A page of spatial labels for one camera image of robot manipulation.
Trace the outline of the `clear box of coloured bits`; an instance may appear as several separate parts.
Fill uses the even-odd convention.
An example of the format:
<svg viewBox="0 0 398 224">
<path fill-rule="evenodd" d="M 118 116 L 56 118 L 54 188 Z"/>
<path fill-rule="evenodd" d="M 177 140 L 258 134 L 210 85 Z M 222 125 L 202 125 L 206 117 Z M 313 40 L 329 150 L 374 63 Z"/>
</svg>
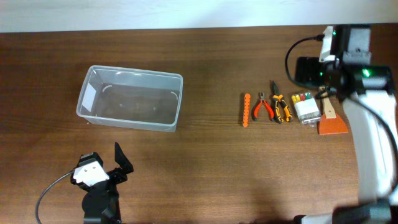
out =
<svg viewBox="0 0 398 224">
<path fill-rule="evenodd" d="M 302 124 L 317 123 L 322 116 L 311 92 L 296 93 L 291 96 L 298 120 Z"/>
</svg>

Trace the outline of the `orange scraper wooden handle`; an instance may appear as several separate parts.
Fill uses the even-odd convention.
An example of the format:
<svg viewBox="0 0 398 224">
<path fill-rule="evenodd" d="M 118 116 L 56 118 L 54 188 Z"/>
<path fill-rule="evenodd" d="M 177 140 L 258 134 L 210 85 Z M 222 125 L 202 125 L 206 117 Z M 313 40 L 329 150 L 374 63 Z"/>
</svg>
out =
<svg viewBox="0 0 398 224">
<path fill-rule="evenodd" d="M 329 99 L 329 93 L 325 86 L 319 89 L 320 97 L 322 98 L 323 114 L 318 124 L 319 135 L 329 134 L 345 134 L 348 133 L 348 128 L 343 119 L 335 112 L 334 107 Z"/>
</svg>

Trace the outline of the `clear plastic container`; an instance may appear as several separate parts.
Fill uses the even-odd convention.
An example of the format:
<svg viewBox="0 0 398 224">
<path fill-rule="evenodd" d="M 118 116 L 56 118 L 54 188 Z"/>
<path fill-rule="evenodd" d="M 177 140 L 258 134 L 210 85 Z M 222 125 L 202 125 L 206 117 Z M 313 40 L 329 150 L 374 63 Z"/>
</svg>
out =
<svg viewBox="0 0 398 224">
<path fill-rule="evenodd" d="M 180 74 L 93 65 L 76 114 L 92 124 L 173 133 L 182 96 Z"/>
</svg>

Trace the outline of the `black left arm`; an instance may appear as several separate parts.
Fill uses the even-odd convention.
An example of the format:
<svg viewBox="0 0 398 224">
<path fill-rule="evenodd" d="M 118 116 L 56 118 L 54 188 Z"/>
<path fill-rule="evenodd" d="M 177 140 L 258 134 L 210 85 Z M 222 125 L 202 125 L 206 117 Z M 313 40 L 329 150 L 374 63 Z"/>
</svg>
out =
<svg viewBox="0 0 398 224">
<path fill-rule="evenodd" d="M 121 223 L 117 185 L 127 181 L 134 172 L 133 165 L 124 155 L 120 145 L 114 144 L 117 168 L 106 172 L 97 152 L 82 155 L 72 172 L 70 182 L 86 191 L 81 206 L 84 223 Z"/>
</svg>

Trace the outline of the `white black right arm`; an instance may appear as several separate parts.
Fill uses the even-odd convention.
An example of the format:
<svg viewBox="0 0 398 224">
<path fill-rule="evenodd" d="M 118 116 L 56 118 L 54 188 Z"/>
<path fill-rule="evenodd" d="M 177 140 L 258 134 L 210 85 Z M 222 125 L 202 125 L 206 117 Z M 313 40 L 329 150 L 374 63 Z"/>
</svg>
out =
<svg viewBox="0 0 398 224">
<path fill-rule="evenodd" d="M 387 65 L 371 64 L 368 24 L 328 26 L 318 62 L 301 59 L 292 79 L 325 87 L 318 99 L 338 97 L 349 121 L 359 172 L 357 205 L 327 215 L 297 215 L 294 223 L 397 223 L 396 87 Z"/>
</svg>

